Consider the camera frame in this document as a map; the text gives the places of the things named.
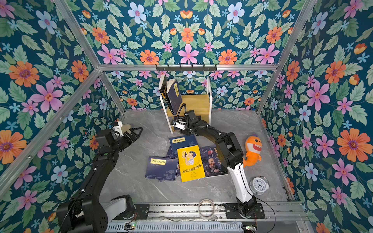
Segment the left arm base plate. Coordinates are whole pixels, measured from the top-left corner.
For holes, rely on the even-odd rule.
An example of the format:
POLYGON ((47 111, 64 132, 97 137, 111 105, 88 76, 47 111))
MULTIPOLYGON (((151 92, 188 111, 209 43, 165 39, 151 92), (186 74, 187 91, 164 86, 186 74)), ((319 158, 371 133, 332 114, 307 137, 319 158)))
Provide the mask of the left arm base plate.
POLYGON ((114 220, 144 220, 148 219, 149 204, 134 204, 120 213, 114 220))

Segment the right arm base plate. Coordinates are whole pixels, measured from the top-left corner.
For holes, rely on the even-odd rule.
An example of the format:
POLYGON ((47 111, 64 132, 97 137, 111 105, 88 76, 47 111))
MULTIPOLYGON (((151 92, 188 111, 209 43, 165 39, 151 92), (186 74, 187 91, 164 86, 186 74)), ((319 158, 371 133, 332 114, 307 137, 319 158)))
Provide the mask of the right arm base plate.
POLYGON ((258 203, 249 209, 237 203, 224 203, 227 219, 264 219, 265 213, 262 204, 258 203))

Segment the navy book yellow label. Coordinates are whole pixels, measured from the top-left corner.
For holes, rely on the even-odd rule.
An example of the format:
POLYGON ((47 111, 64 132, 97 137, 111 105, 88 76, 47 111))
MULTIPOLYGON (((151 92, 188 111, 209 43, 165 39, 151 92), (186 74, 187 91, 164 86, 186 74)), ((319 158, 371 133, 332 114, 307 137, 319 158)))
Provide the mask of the navy book yellow label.
POLYGON ((178 81, 176 79, 171 79, 167 81, 167 97, 170 101, 171 111, 173 115, 176 115, 182 104, 182 96, 179 90, 178 81))

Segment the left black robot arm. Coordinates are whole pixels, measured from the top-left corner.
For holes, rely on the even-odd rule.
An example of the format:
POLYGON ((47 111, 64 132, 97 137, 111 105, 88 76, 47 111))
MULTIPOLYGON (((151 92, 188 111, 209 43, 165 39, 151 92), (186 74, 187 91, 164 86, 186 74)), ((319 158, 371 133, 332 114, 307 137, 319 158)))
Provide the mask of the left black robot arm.
POLYGON ((136 216, 136 207, 130 195, 116 197, 106 206, 102 206, 99 197, 116 166, 119 153, 138 140, 142 131, 142 127, 124 125, 97 133, 99 147, 88 176, 73 197, 57 208, 60 232, 104 233, 109 222, 117 216, 136 216))

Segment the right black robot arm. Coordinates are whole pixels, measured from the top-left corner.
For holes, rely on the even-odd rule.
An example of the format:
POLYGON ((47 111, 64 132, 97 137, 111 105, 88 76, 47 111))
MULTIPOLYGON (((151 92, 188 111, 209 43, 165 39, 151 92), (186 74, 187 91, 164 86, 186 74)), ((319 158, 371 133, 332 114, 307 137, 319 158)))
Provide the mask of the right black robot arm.
POLYGON ((199 119, 193 110, 187 111, 182 117, 177 116, 176 120, 172 121, 172 126, 182 134, 203 136, 215 143, 219 160, 227 168, 233 180, 237 193, 238 212, 242 217, 251 216, 257 201, 249 188, 243 166, 243 150, 236 135, 210 126, 206 121, 199 119))

